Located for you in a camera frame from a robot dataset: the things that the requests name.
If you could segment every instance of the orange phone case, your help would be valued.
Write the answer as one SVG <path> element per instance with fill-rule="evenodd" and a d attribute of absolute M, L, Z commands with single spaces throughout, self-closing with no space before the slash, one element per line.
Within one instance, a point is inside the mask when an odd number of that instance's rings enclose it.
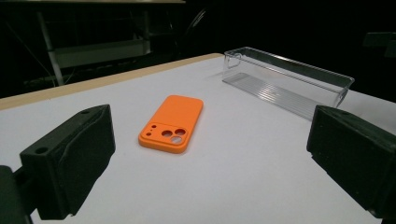
<path fill-rule="evenodd" d="M 168 96 L 139 134 L 139 144 L 171 153 L 184 152 L 203 107 L 200 99 Z"/>

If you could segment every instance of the white table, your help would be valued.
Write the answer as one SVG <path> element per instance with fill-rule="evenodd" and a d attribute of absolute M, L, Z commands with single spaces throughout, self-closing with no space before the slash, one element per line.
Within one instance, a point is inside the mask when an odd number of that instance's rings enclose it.
<path fill-rule="evenodd" d="M 380 223 L 311 159 L 311 122 L 222 82 L 222 64 L 211 54 L 0 100 L 0 164 L 13 171 L 80 110 L 111 106 L 116 152 L 87 200 L 62 221 L 34 211 L 34 223 Z M 205 103 L 183 154 L 137 142 L 170 94 Z M 350 91 L 340 108 L 396 133 L 396 104 Z"/>

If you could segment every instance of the wooden table edge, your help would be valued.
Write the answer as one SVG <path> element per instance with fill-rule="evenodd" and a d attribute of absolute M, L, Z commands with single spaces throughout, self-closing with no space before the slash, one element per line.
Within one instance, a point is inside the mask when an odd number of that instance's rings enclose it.
<path fill-rule="evenodd" d="M 73 84 L 68 84 L 60 87 L 45 89 L 42 91 L 33 91 L 28 92 L 21 95 L 10 96 L 6 98 L 0 99 L 0 110 L 9 109 L 12 107 L 17 107 L 20 105 L 27 105 L 43 100 L 48 100 L 80 91 L 87 91 L 99 87 L 103 87 L 106 85 L 115 84 L 118 82 L 122 82 L 125 80 L 137 78 L 137 77 L 144 77 L 147 75 L 151 75 L 154 73 L 159 73 L 162 71 L 174 69 L 183 65 L 187 65 L 190 63 L 197 63 L 200 61 L 221 57 L 223 54 L 220 53 L 211 53 L 202 56 L 197 56 L 189 59 L 184 59 L 180 61 L 175 61 L 171 63 L 163 63 L 154 65 L 151 67 L 146 67 L 142 69 L 137 69 L 133 71 L 128 71 L 124 73 L 119 73 L 116 75 L 111 75 L 108 77 L 99 77 L 95 79 L 90 79 L 86 81 L 81 81 Z"/>

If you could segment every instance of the transparent box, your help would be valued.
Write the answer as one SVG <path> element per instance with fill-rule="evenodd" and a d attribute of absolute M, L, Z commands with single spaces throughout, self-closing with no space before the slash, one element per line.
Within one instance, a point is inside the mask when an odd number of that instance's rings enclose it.
<path fill-rule="evenodd" d="M 355 81 L 249 47 L 224 55 L 223 82 L 309 120 L 316 105 L 338 107 Z"/>

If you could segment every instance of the plastic tray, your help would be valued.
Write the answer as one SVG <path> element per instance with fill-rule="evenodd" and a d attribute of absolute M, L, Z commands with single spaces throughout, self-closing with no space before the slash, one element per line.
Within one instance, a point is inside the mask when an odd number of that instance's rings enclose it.
<path fill-rule="evenodd" d="M 355 80 L 249 47 L 224 55 L 225 83 L 309 120 L 316 105 L 338 107 Z"/>

